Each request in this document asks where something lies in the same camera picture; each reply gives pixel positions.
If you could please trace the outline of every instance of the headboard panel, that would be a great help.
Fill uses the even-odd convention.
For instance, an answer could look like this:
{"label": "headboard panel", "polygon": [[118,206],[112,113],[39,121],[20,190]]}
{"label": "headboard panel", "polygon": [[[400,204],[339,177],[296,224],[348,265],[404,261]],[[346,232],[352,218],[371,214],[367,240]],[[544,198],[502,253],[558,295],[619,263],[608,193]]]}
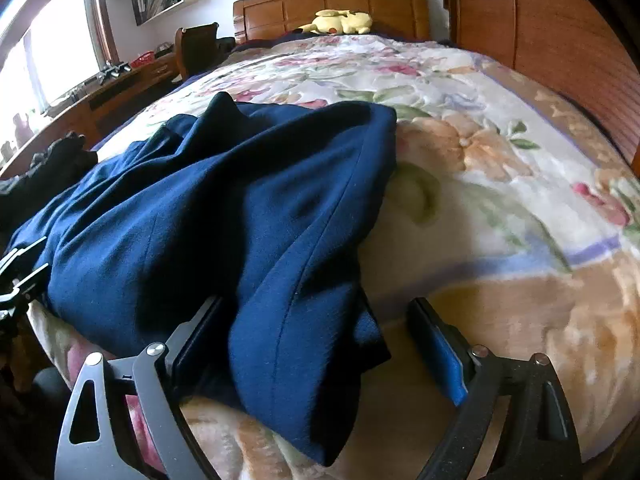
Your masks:
{"label": "headboard panel", "polygon": [[427,0],[238,0],[234,3],[236,41],[277,38],[311,23],[321,9],[368,12],[374,32],[407,40],[429,39]]}

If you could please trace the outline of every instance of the bed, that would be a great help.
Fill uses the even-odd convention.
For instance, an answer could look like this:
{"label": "bed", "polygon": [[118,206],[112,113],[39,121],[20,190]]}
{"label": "bed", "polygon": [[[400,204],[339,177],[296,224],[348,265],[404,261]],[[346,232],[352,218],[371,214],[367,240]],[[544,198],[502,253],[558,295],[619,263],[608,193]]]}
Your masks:
{"label": "bed", "polygon": [[[556,92],[483,54],[415,41],[428,39],[426,0],[241,0],[236,38],[275,39],[325,7],[366,10],[384,35],[238,50],[98,150],[108,160],[175,114],[201,114],[221,91],[307,108],[363,100],[398,115],[398,166],[359,249],[393,358],[363,376],[347,446],[324,467],[244,413],[187,399],[183,413],[207,457],[223,479],[415,478],[454,416],[402,322],[416,296],[496,354],[546,352],[583,460],[612,449],[640,408],[640,184],[629,166]],[[97,346],[36,302],[29,316],[72,384]],[[472,478],[486,471],[498,424]],[[157,464],[148,435],[137,436]]]}

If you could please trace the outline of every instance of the wooden desk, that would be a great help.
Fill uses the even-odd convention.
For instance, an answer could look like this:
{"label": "wooden desk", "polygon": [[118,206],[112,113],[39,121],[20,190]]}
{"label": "wooden desk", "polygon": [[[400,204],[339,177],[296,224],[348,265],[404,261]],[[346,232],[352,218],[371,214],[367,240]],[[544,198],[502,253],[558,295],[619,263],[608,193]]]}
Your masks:
{"label": "wooden desk", "polygon": [[174,54],[134,69],[67,108],[42,131],[31,137],[0,171],[0,180],[22,174],[29,169],[34,153],[42,152],[71,131],[86,137],[85,148],[92,148],[114,129],[140,110],[169,93],[178,75]]}

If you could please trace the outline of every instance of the metal screw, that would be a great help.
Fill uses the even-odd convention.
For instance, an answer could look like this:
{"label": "metal screw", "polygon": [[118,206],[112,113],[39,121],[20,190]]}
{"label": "metal screw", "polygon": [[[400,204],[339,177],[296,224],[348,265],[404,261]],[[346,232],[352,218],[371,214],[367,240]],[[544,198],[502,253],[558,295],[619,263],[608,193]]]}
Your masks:
{"label": "metal screw", "polygon": [[543,354],[541,352],[538,352],[537,354],[533,354],[533,359],[535,360],[536,364],[541,366],[546,366],[551,362],[549,357],[546,354]]}
{"label": "metal screw", "polygon": [[100,361],[102,361],[102,354],[100,352],[93,352],[86,357],[86,359],[84,360],[84,364],[95,366]]}
{"label": "metal screw", "polygon": [[164,345],[162,343],[151,343],[148,347],[146,347],[146,353],[151,356],[158,355],[163,351]]}
{"label": "metal screw", "polygon": [[473,345],[471,353],[476,357],[483,358],[489,355],[489,349],[484,345]]}

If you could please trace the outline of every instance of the red basket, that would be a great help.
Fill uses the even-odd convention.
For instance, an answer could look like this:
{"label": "red basket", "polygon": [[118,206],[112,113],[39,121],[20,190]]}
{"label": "red basket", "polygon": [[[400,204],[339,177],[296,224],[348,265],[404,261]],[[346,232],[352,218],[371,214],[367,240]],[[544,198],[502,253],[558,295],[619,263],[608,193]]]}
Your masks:
{"label": "red basket", "polygon": [[142,56],[129,63],[129,66],[132,68],[138,68],[140,66],[153,62],[155,59],[156,54],[154,54],[153,51],[150,50],[149,52],[145,52]]}

